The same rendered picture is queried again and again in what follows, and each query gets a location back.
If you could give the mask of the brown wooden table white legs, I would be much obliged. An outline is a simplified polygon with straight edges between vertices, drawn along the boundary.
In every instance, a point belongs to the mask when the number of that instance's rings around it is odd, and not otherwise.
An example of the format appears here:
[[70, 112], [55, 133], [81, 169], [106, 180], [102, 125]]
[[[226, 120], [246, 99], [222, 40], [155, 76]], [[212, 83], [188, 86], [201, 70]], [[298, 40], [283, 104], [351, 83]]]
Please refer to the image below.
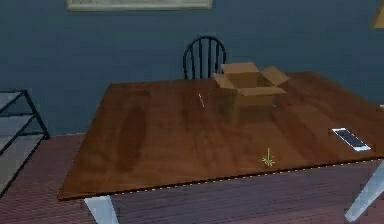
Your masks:
[[[282, 87], [286, 94], [271, 120], [238, 126], [220, 114], [225, 92], [213, 80], [111, 85], [58, 197], [379, 159], [347, 213], [359, 216], [384, 192], [384, 110], [312, 72], [292, 73]], [[335, 128], [348, 129], [371, 149], [355, 151]], [[267, 149], [272, 167], [262, 162]]]

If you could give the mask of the black spindle-back chair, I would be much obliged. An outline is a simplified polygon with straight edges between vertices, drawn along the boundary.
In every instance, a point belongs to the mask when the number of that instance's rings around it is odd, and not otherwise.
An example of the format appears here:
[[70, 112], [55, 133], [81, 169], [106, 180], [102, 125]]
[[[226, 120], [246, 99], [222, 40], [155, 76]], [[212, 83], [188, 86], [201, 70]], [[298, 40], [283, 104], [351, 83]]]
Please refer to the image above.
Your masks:
[[193, 39], [185, 48], [182, 57], [185, 79], [210, 78], [222, 71], [227, 61], [226, 48], [217, 37], [202, 35]]

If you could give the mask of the open brown cardboard box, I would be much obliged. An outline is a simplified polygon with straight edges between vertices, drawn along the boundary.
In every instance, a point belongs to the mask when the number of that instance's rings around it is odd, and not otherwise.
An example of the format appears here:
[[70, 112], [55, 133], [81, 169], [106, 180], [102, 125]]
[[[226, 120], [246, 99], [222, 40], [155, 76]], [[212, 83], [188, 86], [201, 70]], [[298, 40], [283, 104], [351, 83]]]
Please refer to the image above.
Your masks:
[[259, 70], [255, 63], [229, 63], [221, 65], [222, 72], [213, 75], [221, 89], [230, 92], [230, 119], [238, 124], [248, 118], [269, 116], [274, 100], [286, 94], [280, 87], [289, 77], [275, 66]]

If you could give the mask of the small yellow-green sprig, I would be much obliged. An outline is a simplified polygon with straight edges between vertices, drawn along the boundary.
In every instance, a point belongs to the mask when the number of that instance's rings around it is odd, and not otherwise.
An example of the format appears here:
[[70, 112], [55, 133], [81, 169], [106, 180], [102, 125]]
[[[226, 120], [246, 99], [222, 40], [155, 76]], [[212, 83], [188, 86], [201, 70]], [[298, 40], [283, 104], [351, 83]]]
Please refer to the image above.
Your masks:
[[262, 157], [262, 162], [268, 167], [272, 167], [275, 164], [275, 161], [272, 159], [272, 156], [270, 154], [270, 149], [267, 149], [267, 154]]

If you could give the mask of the black white-edged mobile phone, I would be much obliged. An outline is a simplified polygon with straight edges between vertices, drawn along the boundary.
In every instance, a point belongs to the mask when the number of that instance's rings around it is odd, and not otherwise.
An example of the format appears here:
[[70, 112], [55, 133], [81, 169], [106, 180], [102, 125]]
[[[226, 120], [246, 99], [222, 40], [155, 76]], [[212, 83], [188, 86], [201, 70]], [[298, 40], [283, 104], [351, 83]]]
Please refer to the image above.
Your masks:
[[340, 139], [342, 139], [347, 145], [352, 147], [357, 152], [367, 151], [371, 149], [370, 146], [368, 146], [366, 143], [364, 143], [346, 128], [335, 128], [332, 130], [332, 132], [335, 133]]

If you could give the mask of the black-framed grey shelf unit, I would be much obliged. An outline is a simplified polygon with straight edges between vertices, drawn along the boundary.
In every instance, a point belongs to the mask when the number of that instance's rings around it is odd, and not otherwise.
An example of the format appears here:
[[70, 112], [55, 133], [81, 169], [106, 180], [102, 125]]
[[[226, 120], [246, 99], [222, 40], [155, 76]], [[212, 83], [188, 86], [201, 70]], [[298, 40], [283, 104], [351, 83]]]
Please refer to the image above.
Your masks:
[[[24, 97], [30, 111], [5, 111]], [[0, 198], [43, 140], [51, 138], [27, 90], [0, 91]]]

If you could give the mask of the tan lamp shade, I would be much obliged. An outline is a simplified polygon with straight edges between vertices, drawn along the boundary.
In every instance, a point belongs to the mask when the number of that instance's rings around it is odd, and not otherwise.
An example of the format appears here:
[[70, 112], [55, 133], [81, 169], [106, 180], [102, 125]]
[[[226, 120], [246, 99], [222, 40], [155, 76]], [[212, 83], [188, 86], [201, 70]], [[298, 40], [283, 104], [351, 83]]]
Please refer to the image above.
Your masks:
[[371, 27], [375, 29], [384, 28], [384, 0], [381, 0], [380, 5], [378, 6]]

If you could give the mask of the pale framed wall picture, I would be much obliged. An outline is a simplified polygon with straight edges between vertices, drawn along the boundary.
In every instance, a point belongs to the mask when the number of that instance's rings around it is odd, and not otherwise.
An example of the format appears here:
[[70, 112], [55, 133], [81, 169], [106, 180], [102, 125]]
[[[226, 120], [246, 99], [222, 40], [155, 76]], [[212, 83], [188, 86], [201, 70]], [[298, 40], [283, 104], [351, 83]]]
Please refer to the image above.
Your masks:
[[213, 0], [64, 0], [71, 12], [210, 9]]

